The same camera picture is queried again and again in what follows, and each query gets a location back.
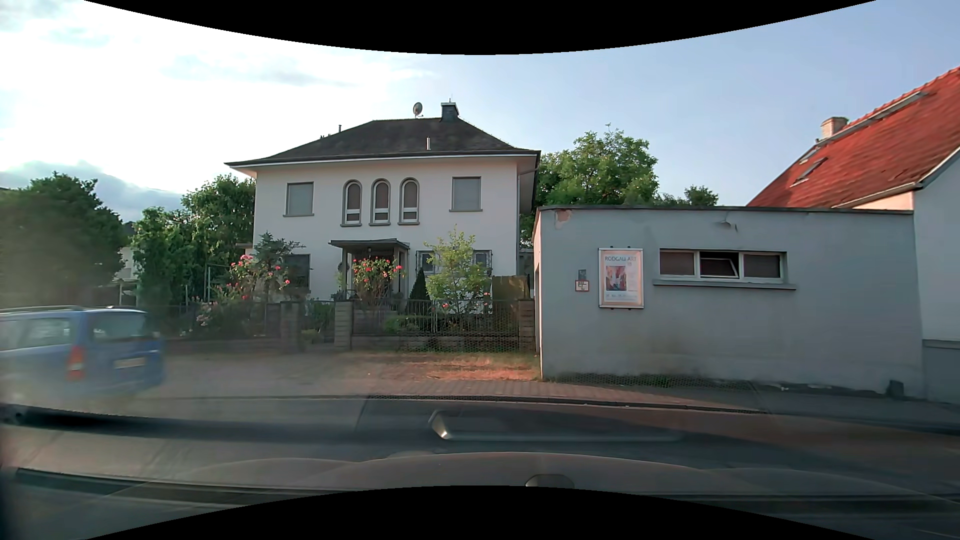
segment dark roof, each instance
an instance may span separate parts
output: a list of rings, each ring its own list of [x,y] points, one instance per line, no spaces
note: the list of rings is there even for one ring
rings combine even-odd
[[[367,247],[401,247],[410,249],[410,244],[396,238],[382,238],[379,240],[330,240],[329,244],[338,248],[367,248]]]
[[[917,182],[958,148],[960,67],[819,141],[749,206],[853,206],[895,188],[920,187]]]
[[[430,137],[430,150],[426,149],[427,137]],[[373,120],[268,158],[233,161],[226,165],[236,167],[297,161],[515,153],[540,154],[536,150],[511,146],[460,118],[445,121],[440,118],[407,118]]]

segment gray building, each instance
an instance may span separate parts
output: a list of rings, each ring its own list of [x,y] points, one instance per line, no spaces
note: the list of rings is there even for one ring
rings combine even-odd
[[[540,208],[543,375],[894,380],[923,397],[914,238],[910,211]],[[610,248],[641,250],[637,269]]]

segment arched window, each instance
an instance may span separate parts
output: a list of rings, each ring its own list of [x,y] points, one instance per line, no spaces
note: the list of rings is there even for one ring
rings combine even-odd
[[[371,203],[373,206],[370,221],[371,225],[389,224],[390,183],[383,179],[374,182],[371,198]]]
[[[360,225],[360,183],[351,180],[344,186],[344,225]]]
[[[420,222],[420,185],[408,178],[400,185],[400,223]]]

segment brick chimney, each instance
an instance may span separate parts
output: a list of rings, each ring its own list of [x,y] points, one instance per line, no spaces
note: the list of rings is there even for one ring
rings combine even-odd
[[[440,121],[441,122],[452,122],[460,117],[460,111],[457,110],[457,104],[452,101],[440,104]]]
[[[840,130],[847,127],[847,122],[850,122],[850,119],[843,116],[831,116],[824,120],[824,123],[820,124],[820,140],[838,134]]]

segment poster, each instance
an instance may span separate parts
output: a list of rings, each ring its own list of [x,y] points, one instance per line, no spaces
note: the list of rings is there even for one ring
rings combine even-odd
[[[600,248],[600,307],[643,307],[643,250]]]

